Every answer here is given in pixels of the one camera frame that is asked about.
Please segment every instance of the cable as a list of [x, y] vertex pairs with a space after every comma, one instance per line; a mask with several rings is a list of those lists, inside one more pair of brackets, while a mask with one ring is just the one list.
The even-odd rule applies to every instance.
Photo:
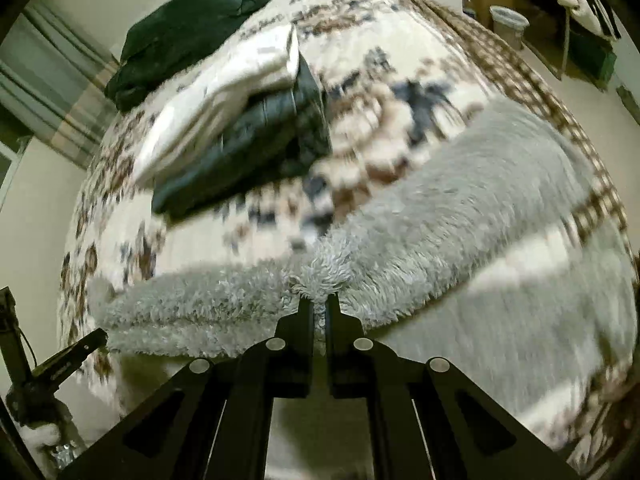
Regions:
[[33, 348], [31, 348], [29, 340], [27, 339], [27, 336], [24, 335], [24, 332], [22, 331], [22, 329], [18, 328], [18, 330], [20, 331], [20, 335], [24, 339], [24, 342], [27, 343], [27, 346], [29, 347], [29, 350], [31, 351], [31, 357], [33, 357], [33, 367], [35, 368], [36, 366], [38, 366], [38, 360], [36, 359], [36, 354], [33, 351]]

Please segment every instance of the dark jacket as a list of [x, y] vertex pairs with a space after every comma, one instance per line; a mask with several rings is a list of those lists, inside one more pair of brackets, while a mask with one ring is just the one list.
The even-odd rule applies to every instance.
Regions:
[[165, 80], [215, 52], [270, 0], [171, 0], [127, 33], [104, 94], [127, 112]]
[[202, 158], [154, 189], [151, 209], [173, 220], [239, 193], [301, 176], [329, 154], [324, 102], [306, 62], [293, 88], [254, 96]]

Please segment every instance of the gray fluffy fabric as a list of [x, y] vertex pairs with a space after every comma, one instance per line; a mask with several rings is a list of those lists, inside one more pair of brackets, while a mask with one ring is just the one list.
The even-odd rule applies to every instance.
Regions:
[[620, 233], [607, 219], [582, 258], [551, 279], [480, 293], [463, 285], [370, 336], [416, 361], [448, 358], [516, 415], [563, 383], [631, 362], [632, 280]]
[[253, 267], [159, 276], [89, 304], [111, 349], [235, 356], [310, 297], [367, 329], [409, 316], [525, 234], [567, 218], [591, 190], [588, 161], [553, 127], [505, 98], [406, 178], [334, 226], [308, 253]]

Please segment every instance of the triangular cutout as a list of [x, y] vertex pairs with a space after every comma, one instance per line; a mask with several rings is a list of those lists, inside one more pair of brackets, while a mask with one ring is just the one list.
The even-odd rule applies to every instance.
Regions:
[[183, 399], [183, 392], [174, 391], [167, 400], [124, 436], [124, 445], [148, 458], [155, 457], [162, 449]]
[[456, 392], [456, 401], [465, 417], [466, 425], [476, 447], [485, 456], [491, 456], [510, 448], [516, 438], [500, 422], [485, 410], [477, 400], [463, 390]]

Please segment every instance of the silver screw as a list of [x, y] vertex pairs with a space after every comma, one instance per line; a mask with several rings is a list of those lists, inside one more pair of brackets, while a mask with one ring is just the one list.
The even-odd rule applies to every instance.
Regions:
[[284, 339], [281, 339], [279, 337], [272, 337], [265, 343], [265, 345], [269, 350], [273, 350], [275, 352], [278, 350], [282, 350], [287, 345], [287, 343], [286, 341], [284, 341]]
[[434, 372], [438, 372], [438, 373], [444, 373], [447, 370], [449, 370], [449, 361], [447, 361], [446, 359], [443, 359], [442, 357], [436, 357], [435, 359], [432, 359], [431, 361], [429, 361], [429, 366], [431, 367], [431, 370], [433, 370]]
[[209, 366], [209, 361], [206, 359], [196, 359], [191, 361], [191, 364], [189, 364], [189, 370], [194, 374], [203, 374], [209, 370]]
[[373, 341], [371, 339], [367, 339], [366, 337], [359, 337], [356, 341], [353, 342], [353, 347], [356, 350], [360, 350], [361, 352], [366, 352], [367, 350], [371, 350], [373, 348]]

